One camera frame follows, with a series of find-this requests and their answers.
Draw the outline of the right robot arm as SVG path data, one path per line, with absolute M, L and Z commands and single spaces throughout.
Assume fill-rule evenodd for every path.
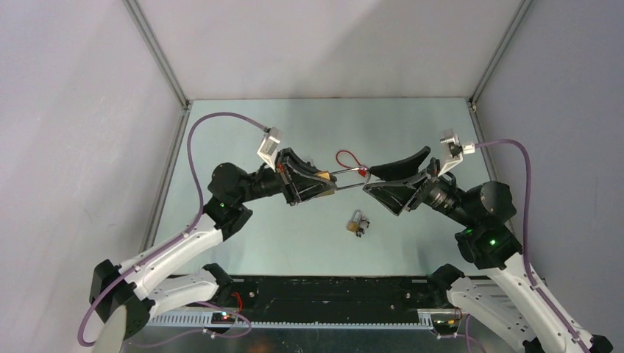
M 446 264 L 428 277 L 428 298 L 476 318 L 516 352 L 612 352 L 609 339 L 584 329 L 561 306 L 507 227 L 516 214 L 509 186 L 488 181 L 469 190 L 428 147 L 415 155 L 368 168 L 375 180 L 364 191 L 395 215 L 426 205 L 462 225 L 455 241 L 463 259 L 501 289 L 510 307 L 485 294 L 461 270 Z

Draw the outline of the large brass padlock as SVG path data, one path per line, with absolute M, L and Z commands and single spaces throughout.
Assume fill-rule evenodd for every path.
M 361 189 L 369 183 L 372 176 L 369 169 L 364 166 L 343 168 L 337 171 L 321 171 L 316 175 L 333 182 L 336 191 Z

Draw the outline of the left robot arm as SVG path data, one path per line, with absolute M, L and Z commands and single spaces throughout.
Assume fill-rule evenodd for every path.
M 200 202 L 197 215 L 176 235 L 124 262 L 103 260 L 95 267 L 89 311 L 104 324 L 122 320 L 118 336 L 125 341 L 152 318 L 178 307 L 200 302 L 224 306 L 233 287 L 219 265 L 211 263 L 177 278 L 173 272 L 239 232 L 253 214 L 248 202 L 280 194 L 294 206 L 337 189 L 333 174 L 303 161 L 290 148 L 253 172 L 222 163 L 211 174 L 210 199 Z

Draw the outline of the red cable lock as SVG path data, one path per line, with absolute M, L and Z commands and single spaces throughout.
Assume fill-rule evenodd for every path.
M 335 154 L 335 160 L 342 168 L 357 168 L 361 177 L 368 176 L 367 167 L 349 150 L 338 150 Z

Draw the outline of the small brass padlock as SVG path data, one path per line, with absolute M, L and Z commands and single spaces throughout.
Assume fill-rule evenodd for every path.
M 360 227 L 361 218 L 362 218 L 361 210 L 355 210 L 352 216 L 350 217 L 349 221 L 347 222 L 347 230 L 349 232 L 356 233 L 361 228 Z

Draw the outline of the small padlock keys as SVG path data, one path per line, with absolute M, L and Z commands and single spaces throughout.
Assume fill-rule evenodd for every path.
M 355 227 L 355 235 L 358 238 L 361 238 L 365 232 L 368 230 L 370 222 L 367 219 L 360 220 Z

